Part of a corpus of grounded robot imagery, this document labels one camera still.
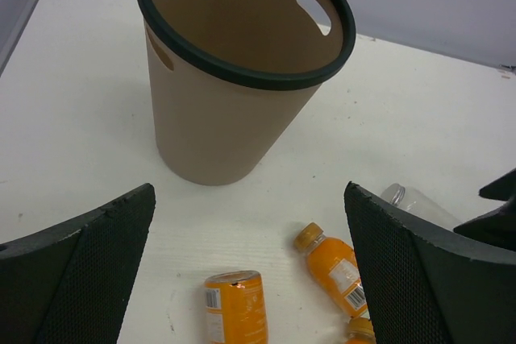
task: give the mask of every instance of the clear plastic bottle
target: clear plastic bottle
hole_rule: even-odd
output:
[[[294,240],[306,266],[331,299],[350,317],[367,312],[368,306],[356,265],[355,252],[337,238],[328,238],[310,223]]]
[[[394,183],[380,197],[391,205],[444,229],[453,230],[460,224],[458,219],[415,188]]]
[[[347,325],[342,344],[376,344],[372,322],[363,317],[352,319]]]

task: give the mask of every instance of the trash bin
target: trash bin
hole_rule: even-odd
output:
[[[351,55],[346,0],[138,0],[148,46],[156,144],[199,184],[245,177],[318,87]]]

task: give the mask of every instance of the can lid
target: can lid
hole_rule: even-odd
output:
[[[374,337],[372,322],[371,320],[363,317],[353,318],[347,325],[347,333],[367,334]]]
[[[294,239],[293,245],[298,251],[303,252],[306,248],[323,233],[323,229],[316,223],[311,222],[303,229],[301,233]]]
[[[260,273],[256,270],[231,271],[228,273],[211,276],[206,280],[206,283],[230,284],[234,282],[251,280],[256,277],[260,277]]]

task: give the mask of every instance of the white surface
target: white surface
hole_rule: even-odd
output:
[[[361,36],[250,176],[201,187],[156,151],[136,1],[40,0],[0,78],[0,242],[148,181],[157,207],[119,342],[203,342],[203,280],[250,268],[270,342],[323,344],[340,317],[292,235],[316,221],[350,242],[349,180],[418,187],[462,220],[493,208],[476,192],[514,167],[514,101],[513,75]]]

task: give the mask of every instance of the dark green rim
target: dark green rim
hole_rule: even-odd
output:
[[[346,63],[355,46],[356,27],[351,8],[346,0],[331,0],[343,28],[343,46],[329,64],[305,73],[279,74],[258,72],[220,60],[194,46],[170,25],[158,12],[152,0],[138,0],[147,25],[170,50],[183,60],[212,76],[233,84],[263,90],[297,90],[322,84],[332,78]]]

